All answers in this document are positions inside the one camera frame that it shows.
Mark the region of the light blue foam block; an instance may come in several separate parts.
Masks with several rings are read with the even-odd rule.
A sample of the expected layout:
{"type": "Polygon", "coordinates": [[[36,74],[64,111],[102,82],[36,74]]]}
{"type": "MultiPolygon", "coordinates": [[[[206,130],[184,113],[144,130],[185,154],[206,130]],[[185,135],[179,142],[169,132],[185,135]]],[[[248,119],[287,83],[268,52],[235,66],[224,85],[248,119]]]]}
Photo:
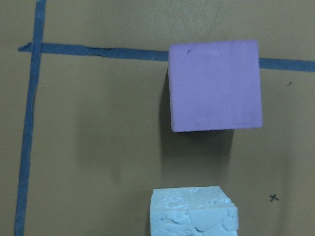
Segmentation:
{"type": "Polygon", "coordinates": [[[153,236],[236,236],[238,209],[218,186],[153,190],[153,236]]]}

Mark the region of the purple foam block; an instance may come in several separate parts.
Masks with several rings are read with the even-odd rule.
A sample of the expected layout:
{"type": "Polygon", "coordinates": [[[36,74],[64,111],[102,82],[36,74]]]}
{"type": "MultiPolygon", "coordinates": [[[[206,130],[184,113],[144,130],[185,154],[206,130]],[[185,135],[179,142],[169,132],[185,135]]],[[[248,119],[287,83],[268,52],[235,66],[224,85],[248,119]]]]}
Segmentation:
{"type": "Polygon", "coordinates": [[[262,127],[256,40],[174,44],[168,78],[174,132],[262,127]]]}

